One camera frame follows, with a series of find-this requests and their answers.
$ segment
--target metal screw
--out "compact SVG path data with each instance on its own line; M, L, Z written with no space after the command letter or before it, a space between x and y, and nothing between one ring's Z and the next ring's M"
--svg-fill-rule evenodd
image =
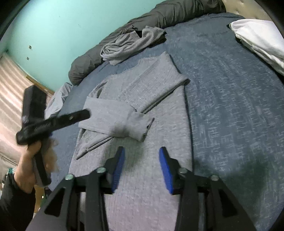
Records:
M65 180L72 180L74 178L74 175L73 174L67 174L65 176Z
M180 168L178 170L179 174L186 174L187 173L187 169L186 168Z
M99 167L99 168L97 168L97 173L104 173L105 171L106 171L106 168L104 168L104 167Z
M217 175L212 175L212 176L210 177L210 179L213 180L213 181L218 181L218 180L219 180L219 176L217 176Z

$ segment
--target black sleeve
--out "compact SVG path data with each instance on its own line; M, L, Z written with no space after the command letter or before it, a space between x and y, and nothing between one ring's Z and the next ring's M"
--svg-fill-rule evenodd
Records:
M8 174L0 199L0 224L6 228L4 231L26 230L33 218L35 199L35 189L25 193L18 187L14 175Z

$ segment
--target curtain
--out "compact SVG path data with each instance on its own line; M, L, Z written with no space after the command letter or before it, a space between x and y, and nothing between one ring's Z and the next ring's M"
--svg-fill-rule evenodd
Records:
M16 142L21 129L22 101L25 88L33 83L27 74L6 54L0 58L0 179L8 168L15 167L25 146Z

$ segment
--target textured bedspread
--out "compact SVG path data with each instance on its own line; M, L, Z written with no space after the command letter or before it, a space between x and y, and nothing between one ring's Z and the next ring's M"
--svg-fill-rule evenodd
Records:
M190 79L185 93L195 174L220 175L264 231L284 207L284 88L275 72L226 27L240 18L205 15L166 28L165 43L94 70L71 90L61 114L82 109L86 96L108 75L167 51ZM51 189L68 173L78 132L77 124L54 132L60 173L52 175Z

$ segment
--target beige headboard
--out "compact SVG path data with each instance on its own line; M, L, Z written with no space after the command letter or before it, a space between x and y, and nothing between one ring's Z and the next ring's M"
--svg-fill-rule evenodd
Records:
M255 18L272 21L262 7L254 0L222 0L227 12L242 15L245 18Z

